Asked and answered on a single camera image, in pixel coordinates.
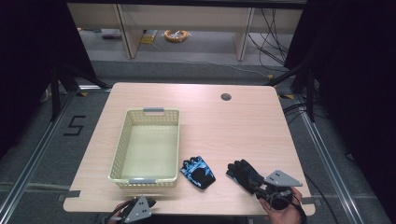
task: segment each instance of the floor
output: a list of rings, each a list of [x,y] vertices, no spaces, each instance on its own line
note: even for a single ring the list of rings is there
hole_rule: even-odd
[[[279,62],[261,54],[251,40],[248,41],[244,61],[238,62],[234,54],[233,34],[229,33],[190,32],[184,42],[170,43],[164,40],[163,31],[159,31],[154,44],[142,44],[132,60],[126,58],[120,39],[103,39],[104,34],[117,36],[118,31],[102,29],[100,33],[87,30],[80,32],[96,69],[109,63],[118,63],[117,69],[107,70],[105,75],[99,72],[101,78],[109,82],[124,78],[114,71],[128,76],[128,71],[122,69],[128,63],[158,63],[159,70],[162,69],[161,63],[173,63],[174,66],[210,65],[265,80],[272,74],[281,73],[276,70],[285,70]],[[262,45],[263,38],[260,34],[251,36],[259,46]],[[269,39],[270,43],[277,46],[273,37],[270,36]],[[278,42],[286,48],[291,39],[292,35],[278,36]],[[283,61],[278,49],[268,45],[265,45],[265,49]],[[289,98],[288,86],[291,82],[292,77],[276,87],[284,109],[304,100],[303,94]],[[44,102],[37,110],[35,119],[28,125],[23,140],[0,161],[0,199],[5,200],[15,186],[13,184],[21,181],[20,174],[26,173],[25,165],[31,162],[29,159],[32,154],[35,155],[37,146],[45,148],[43,155],[38,157],[41,159],[37,167],[30,171],[32,176],[27,179],[27,187],[22,189],[24,193],[17,200],[18,205],[10,208],[12,216],[0,221],[1,223],[98,223],[106,215],[70,214],[62,207],[108,92],[93,91],[89,95],[90,97],[71,97],[63,121],[58,124],[58,130],[62,131],[51,135],[48,145],[40,142],[38,137],[49,134],[50,102]],[[63,95],[64,102],[69,98],[67,94]],[[314,112],[315,123],[309,121],[303,108],[297,107],[285,114],[307,179],[313,180],[308,181],[308,187],[316,202],[317,212],[308,219],[308,223],[390,223],[359,167],[346,157],[347,149],[332,126],[331,118],[327,117],[320,105],[315,105]],[[73,132],[68,129],[69,120],[78,115],[87,115],[84,132],[75,138],[66,137],[65,133]],[[263,217],[248,217],[245,223],[267,222]]]

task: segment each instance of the black glove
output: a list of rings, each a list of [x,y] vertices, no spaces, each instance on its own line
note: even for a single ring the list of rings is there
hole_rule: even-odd
[[[235,161],[228,164],[226,175],[238,182],[250,194],[255,192],[255,188],[264,183],[264,177],[245,160]]]
[[[180,172],[200,189],[206,189],[216,180],[209,166],[200,156],[191,157],[189,161],[183,161]]]

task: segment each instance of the hand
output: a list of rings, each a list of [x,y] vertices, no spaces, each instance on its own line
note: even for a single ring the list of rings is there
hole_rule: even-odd
[[[292,202],[299,205],[303,195],[294,187],[291,187],[291,191],[295,196],[295,198],[293,197]],[[274,208],[271,208],[270,204],[263,198],[260,198],[259,202],[268,214],[266,219],[270,219],[272,224],[300,224],[301,215],[293,205],[289,204],[289,206],[283,210],[275,210]]]
[[[120,206],[122,206],[123,204],[124,204],[124,203],[119,203],[119,204],[117,204],[116,209],[119,208]],[[121,210],[119,210],[116,214],[114,214],[113,217],[119,217],[120,215],[121,215]],[[117,224],[117,220],[112,220],[112,219],[110,219],[110,220],[107,222],[107,224]]]

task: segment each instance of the yellow basket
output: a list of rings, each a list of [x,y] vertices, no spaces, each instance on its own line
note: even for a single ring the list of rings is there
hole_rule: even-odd
[[[127,111],[108,179],[120,187],[173,187],[178,173],[179,111]]]

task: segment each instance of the table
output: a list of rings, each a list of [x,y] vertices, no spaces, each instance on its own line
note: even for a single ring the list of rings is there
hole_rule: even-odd
[[[223,93],[231,100],[222,100]],[[179,166],[202,156],[217,179],[207,189],[196,188],[181,173],[173,189],[154,193],[120,189],[107,180],[126,110],[158,106],[180,110]],[[225,175],[227,164],[241,159],[264,176],[280,169],[301,181],[298,190],[311,196],[273,87],[117,83],[70,188],[79,196],[66,198],[64,209],[111,212],[117,204],[146,194],[157,201],[152,207],[157,215],[264,215],[255,196]],[[315,212],[313,204],[303,208],[308,216]]]

